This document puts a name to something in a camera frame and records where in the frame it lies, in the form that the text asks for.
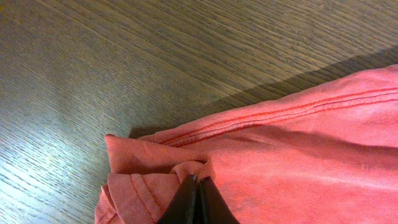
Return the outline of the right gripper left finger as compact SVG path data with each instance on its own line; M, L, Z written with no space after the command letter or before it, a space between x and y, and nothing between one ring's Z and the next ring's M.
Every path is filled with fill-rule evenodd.
M188 175L157 224L193 224L197 197L197 177Z

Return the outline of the salmon red t-shirt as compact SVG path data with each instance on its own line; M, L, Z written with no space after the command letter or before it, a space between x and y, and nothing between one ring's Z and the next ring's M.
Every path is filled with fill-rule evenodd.
M396 65L105 141L96 223L155 223L190 176L240 223L397 222Z

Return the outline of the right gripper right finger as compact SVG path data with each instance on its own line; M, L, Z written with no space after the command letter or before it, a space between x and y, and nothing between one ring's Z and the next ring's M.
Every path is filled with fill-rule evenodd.
M198 222L202 224L239 224L211 177L198 184Z

